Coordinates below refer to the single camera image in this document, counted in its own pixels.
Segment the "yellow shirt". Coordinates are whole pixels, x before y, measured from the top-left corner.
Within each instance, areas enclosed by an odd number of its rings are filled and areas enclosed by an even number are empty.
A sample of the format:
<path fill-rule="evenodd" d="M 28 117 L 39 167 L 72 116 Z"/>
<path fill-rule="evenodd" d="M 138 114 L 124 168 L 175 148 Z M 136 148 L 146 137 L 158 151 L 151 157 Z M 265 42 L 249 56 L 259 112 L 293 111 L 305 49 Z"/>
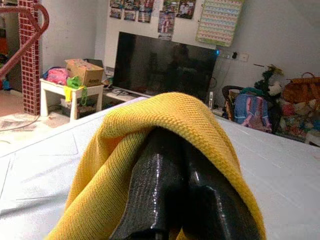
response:
<path fill-rule="evenodd" d="M 104 240 L 120 222 L 135 154 L 153 127 L 181 136 L 203 153 L 244 201 L 267 240 L 264 218 L 236 151 L 214 114 L 199 99 L 162 93 L 111 109 L 89 142 L 73 179 L 64 214 L 45 240 Z"/>

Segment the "blue and pink backpack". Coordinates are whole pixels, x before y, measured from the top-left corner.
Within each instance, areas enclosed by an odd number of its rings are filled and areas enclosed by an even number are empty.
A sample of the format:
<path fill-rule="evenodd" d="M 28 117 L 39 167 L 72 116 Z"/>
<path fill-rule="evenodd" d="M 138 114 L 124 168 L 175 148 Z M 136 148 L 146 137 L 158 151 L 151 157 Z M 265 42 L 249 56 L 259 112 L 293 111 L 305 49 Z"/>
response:
<path fill-rule="evenodd" d="M 238 95 L 234 102 L 234 121 L 247 128 L 272 132 L 267 101 L 260 96 Z"/>

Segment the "white television stand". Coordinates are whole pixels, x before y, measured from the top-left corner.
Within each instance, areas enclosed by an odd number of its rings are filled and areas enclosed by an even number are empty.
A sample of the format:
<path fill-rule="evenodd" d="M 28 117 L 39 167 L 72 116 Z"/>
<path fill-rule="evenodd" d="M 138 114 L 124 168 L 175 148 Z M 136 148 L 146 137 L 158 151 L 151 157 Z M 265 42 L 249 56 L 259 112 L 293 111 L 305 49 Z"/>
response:
<path fill-rule="evenodd" d="M 110 99 L 114 99 L 114 100 L 121 101 L 121 102 L 129 102 L 129 101 L 132 101 L 132 100 L 140 98 L 140 97 L 142 97 L 142 98 L 151 98 L 152 97 L 151 95 L 138 93 L 138 92 L 134 92 L 134 91 L 129 91 L 129 90 L 122 89 L 122 88 L 115 88 L 112 90 L 104 90 L 103 95 L 110 98 Z"/>

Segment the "artificial flower plant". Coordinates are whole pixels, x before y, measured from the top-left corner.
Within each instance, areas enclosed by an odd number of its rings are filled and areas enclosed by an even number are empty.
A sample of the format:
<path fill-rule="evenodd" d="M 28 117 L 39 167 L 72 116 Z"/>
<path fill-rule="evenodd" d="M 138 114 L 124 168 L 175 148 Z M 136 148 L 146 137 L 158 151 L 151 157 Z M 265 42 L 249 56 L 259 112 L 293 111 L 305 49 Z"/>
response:
<path fill-rule="evenodd" d="M 274 64 L 269 64 L 261 75 L 262 79 L 254 83 L 254 88 L 261 91 L 267 99 L 271 99 L 273 96 L 270 94 L 270 87 L 283 75 L 284 72 L 281 68 Z"/>

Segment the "green plastic toy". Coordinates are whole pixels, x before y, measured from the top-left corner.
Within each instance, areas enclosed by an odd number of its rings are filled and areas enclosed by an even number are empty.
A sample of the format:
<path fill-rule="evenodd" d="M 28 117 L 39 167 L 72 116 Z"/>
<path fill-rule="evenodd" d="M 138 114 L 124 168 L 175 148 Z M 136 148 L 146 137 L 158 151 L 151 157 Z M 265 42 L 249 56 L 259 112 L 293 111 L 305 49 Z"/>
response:
<path fill-rule="evenodd" d="M 66 86 L 72 90 L 81 90 L 85 88 L 78 76 L 69 77 L 66 80 Z"/>

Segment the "floral fabric pile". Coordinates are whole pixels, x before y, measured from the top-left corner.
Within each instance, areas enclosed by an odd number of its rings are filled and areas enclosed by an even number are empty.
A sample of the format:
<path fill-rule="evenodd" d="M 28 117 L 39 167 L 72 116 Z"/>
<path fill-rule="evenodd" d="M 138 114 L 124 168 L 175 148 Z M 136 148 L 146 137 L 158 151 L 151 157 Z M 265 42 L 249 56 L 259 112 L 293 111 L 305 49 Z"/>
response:
<path fill-rule="evenodd" d="M 313 135 L 320 138 L 320 99 L 290 103 L 279 101 L 280 120 L 275 134 L 299 142 Z"/>

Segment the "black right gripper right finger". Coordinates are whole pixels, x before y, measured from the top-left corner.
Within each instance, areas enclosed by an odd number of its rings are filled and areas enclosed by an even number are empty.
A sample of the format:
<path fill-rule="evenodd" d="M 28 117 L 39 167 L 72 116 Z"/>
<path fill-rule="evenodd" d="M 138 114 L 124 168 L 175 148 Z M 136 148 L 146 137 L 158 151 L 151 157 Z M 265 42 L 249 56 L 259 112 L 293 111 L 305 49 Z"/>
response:
<path fill-rule="evenodd" d="M 247 205 L 192 144 L 176 144 L 177 240 L 262 240 Z"/>

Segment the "white side table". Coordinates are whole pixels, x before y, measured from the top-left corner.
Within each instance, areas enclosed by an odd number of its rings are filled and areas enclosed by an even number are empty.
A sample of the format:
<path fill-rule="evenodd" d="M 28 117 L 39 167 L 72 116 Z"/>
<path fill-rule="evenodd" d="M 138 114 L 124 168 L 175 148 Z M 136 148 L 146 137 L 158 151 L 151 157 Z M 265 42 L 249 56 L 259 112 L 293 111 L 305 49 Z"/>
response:
<path fill-rule="evenodd" d="M 100 112 L 102 110 L 102 100 L 103 100 L 103 85 L 91 86 L 87 87 L 87 96 L 95 96 L 97 95 L 96 102 L 96 112 Z M 73 122 L 78 119 L 78 106 L 77 100 L 82 97 L 83 88 L 72 89 L 71 90 L 71 109 L 70 109 L 70 117 L 69 121 Z M 53 82 L 40 79 L 40 116 L 47 117 L 49 115 L 48 111 L 48 103 L 47 103 L 47 92 L 51 92 L 54 94 L 61 95 L 65 97 L 64 86 L 55 84 Z"/>

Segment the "pastel wall chart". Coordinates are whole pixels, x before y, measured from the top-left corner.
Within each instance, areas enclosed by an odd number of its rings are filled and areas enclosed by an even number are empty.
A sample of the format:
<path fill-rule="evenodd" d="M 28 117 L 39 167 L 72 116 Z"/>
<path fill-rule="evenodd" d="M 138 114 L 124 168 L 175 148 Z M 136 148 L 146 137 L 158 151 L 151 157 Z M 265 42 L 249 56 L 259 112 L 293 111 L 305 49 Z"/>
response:
<path fill-rule="evenodd" d="M 230 47 L 244 0 L 204 0 L 195 40 Z"/>

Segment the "black flat television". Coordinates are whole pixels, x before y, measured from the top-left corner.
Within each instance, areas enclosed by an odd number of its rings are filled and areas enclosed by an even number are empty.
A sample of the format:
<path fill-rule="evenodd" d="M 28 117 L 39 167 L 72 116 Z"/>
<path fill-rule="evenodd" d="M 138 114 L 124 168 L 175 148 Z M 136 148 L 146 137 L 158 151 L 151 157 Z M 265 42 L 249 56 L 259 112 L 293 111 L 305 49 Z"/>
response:
<path fill-rule="evenodd" d="M 149 96 L 179 92 L 204 102 L 216 59 L 214 49 L 120 32 L 112 84 Z"/>

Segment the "colourful wall poster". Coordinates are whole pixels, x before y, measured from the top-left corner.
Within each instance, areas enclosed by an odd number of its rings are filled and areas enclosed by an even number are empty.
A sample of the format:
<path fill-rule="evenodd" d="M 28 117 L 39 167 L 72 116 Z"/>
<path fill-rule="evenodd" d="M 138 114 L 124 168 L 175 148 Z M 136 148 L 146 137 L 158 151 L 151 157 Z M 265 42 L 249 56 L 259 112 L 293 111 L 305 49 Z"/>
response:
<path fill-rule="evenodd" d="M 174 33 L 175 13 L 160 11 L 158 19 L 158 38 L 171 41 Z"/>
<path fill-rule="evenodd" d="M 139 0 L 124 0 L 124 20 L 135 21 Z"/>
<path fill-rule="evenodd" d="M 195 8 L 196 0 L 179 0 L 176 17 L 191 20 L 194 15 Z"/>
<path fill-rule="evenodd" d="M 120 20 L 124 8 L 124 0 L 110 0 L 109 7 L 109 17 Z"/>
<path fill-rule="evenodd" d="M 154 0 L 139 0 L 138 22 L 150 23 Z"/>

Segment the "brown woven basket bag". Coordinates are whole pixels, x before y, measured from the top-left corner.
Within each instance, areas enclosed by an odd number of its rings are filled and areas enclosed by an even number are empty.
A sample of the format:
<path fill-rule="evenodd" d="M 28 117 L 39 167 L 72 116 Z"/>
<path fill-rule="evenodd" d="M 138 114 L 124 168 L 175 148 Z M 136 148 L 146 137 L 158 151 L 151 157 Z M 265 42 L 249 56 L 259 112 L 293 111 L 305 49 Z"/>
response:
<path fill-rule="evenodd" d="M 320 100 L 320 76 L 305 72 L 300 78 L 293 78 L 284 87 L 283 98 L 292 104 Z"/>

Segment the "brown cardboard box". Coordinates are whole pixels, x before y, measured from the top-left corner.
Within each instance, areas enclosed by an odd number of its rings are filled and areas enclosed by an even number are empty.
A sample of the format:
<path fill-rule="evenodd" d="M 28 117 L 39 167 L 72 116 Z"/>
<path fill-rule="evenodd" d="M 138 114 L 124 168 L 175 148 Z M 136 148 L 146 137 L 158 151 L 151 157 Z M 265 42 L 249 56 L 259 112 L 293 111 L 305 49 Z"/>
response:
<path fill-rule="evenodd" d="M 70 78 L 78 77 L 82 85 L 94 87 L 102 84 L 104 69 L 82 59 L 66 59 L 66 70 Z"/>

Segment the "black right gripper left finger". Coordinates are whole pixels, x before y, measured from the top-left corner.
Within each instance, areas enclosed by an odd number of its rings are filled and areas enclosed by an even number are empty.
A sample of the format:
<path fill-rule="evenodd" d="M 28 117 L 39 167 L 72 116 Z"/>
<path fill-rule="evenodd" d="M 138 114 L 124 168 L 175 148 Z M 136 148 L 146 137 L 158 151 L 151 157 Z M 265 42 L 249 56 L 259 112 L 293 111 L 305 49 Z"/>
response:
<path fill-rule="evenodd" d="M 109 240 L 170 240 L 182 226 L 185 180 L 182 139 L 155 128 L 136 154 L 125 210 Z"/>

